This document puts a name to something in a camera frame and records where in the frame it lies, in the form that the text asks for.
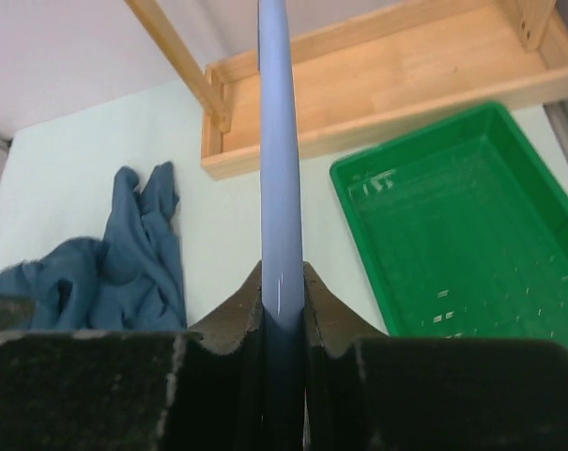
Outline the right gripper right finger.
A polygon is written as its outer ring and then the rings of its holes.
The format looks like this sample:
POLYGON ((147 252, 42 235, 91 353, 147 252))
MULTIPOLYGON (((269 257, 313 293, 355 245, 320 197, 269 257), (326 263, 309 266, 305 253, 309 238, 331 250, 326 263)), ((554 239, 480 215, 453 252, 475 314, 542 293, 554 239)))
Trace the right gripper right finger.
POLYGON ((568 350, 381 333, 306 266, 310 450, 568 450, 568 350))

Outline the blue t shirt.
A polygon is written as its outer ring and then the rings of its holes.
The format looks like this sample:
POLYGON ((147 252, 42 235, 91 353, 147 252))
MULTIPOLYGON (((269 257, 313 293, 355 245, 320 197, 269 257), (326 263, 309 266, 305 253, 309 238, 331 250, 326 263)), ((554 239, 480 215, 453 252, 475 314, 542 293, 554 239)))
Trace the blue t shirt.
POLYGON ((32 330, 177 331, 187 327, 183 266, 172 228, 174 166, 155 166, 145 185, 127 166, 115 174, 101 239, 62 242, 47 256, 0 271, 0 296, 35 305, 32 330))

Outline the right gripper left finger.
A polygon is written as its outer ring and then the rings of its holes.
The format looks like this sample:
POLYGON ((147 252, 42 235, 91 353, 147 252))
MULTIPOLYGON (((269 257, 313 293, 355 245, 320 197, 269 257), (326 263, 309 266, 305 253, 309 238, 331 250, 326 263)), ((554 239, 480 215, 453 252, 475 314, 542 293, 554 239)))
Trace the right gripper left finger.
POLYGON ((261 271, 183 332, 26 331, 0 297, 0 450, 257 450, 261 271))

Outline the light blue plastic hanger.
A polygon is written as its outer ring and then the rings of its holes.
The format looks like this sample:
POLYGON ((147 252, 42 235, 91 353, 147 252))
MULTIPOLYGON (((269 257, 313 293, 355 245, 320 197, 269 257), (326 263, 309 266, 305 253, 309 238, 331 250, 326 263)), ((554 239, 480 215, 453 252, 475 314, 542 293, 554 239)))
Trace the light blue plastic hanger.
POLYGON ((299 143, 285 3, 258 4, 260 197, 269 450, 302 448, 304 279, 299 143))

